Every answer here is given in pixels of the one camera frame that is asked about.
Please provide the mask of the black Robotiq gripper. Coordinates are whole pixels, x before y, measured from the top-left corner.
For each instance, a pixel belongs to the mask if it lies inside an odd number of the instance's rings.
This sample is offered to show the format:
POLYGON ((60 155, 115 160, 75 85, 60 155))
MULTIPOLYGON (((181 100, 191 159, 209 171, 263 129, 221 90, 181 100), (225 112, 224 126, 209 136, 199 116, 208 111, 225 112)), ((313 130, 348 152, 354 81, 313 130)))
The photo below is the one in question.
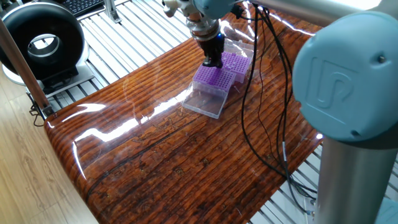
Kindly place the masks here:
POLYGON ((201 42, 201 48, 206 56, 202 63, 204 67, 223 67, 222 59, 220 59, 221 54, 224 52, 224 35, 222 33, 217 34, 212 39, 201 42))

